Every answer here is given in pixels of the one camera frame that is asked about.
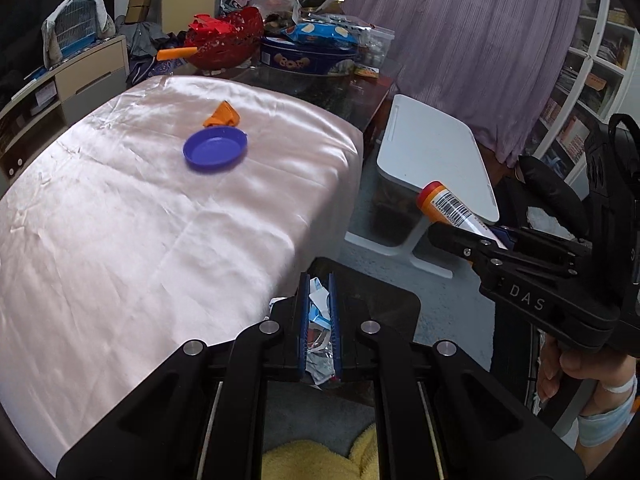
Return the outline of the person's right hand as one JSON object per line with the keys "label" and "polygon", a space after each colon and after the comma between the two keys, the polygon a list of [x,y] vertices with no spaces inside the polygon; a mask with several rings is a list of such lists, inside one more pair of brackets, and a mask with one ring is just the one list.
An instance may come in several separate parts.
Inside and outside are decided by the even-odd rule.
{"label": "person's right hand", "polygon": [[636,363],[633,356],[611,351],[589,354],[577,350],[562,350],[552,336],[544,335],[537,391],[541,400],[545,401],[558,392],[562,375],[575,379],[592,379],[599,383],[599,403],[604,406],[604,401],[623,400],[623,394],[632,386]]}

